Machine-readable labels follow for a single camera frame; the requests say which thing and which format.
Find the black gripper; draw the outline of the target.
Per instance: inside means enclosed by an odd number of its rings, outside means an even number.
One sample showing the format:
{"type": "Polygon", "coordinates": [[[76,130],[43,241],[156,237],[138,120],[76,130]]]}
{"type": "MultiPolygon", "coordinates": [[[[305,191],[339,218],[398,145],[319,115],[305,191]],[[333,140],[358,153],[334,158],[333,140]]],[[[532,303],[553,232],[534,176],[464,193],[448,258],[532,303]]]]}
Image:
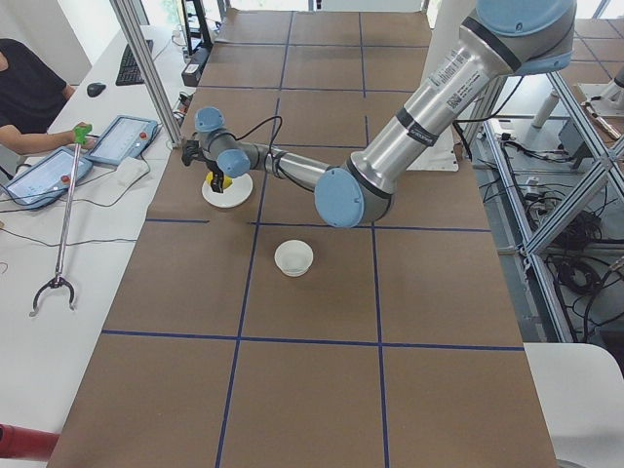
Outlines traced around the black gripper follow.
{"type": "Polygon", "coordinates": [[[209,170],[208,184],[210,185],[213,192],[223,193],[225,180],[226,176],[219,167],[215,167],[209,170]]]}

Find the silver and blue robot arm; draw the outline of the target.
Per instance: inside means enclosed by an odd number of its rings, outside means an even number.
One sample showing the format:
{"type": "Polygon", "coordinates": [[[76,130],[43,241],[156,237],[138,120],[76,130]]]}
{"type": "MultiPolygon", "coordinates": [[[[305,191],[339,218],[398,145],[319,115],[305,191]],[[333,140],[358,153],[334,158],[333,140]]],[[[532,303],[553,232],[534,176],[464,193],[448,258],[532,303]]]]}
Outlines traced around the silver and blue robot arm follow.
{"type": "Polygon", "coordinates": [[[231,178],[264,170],[311,191],[318,215],[330,226],[377,221],[391,208],[398,178],[492,80],[569,65],[575,15],[573,1],[477,2],[437,69],[372,142],[340,166],[239,142],[215,107],[195,114],[200,147],[231,178]]]}

